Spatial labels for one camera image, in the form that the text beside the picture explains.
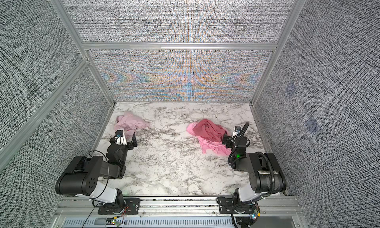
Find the pale pink cloth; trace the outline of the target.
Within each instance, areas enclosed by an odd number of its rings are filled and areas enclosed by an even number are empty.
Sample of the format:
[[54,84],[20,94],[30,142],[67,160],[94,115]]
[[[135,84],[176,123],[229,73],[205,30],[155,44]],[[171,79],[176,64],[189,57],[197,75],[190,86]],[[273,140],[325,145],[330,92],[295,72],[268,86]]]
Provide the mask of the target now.
[[137,130],[146,129],[149,126],[149,122],[127,111],[123,115],[117,116],[114,129],[115,131],[122,130],[124,137],[129,139]]

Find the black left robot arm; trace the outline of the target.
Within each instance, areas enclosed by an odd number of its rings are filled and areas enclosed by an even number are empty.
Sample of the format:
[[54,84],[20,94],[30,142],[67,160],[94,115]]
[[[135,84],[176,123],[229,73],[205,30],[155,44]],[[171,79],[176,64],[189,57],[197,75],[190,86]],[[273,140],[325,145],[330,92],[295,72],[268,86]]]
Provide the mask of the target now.
[[86,197],[101,204],[124,205],[121,190],[108,186],[110,179],[121,179],[126,171],[128,151],[138,146],[136,134],[128,141],[118,130],[110,139],[106,153],[100,155],[76,156],[72,159],[55,185],[61,195]]

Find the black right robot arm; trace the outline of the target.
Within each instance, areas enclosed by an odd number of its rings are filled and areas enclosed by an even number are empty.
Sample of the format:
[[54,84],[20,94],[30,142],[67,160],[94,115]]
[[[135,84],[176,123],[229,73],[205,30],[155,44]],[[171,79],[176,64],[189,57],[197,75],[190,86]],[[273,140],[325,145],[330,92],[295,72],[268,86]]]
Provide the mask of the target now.
[[248,173],[248,184],[235,192],[238,201],[257,201],[287,189],[287,181],[273,153],[247,152],[250,140],[239,134],[224,135],[222,144],[231,149],[228,165],[234,171]]

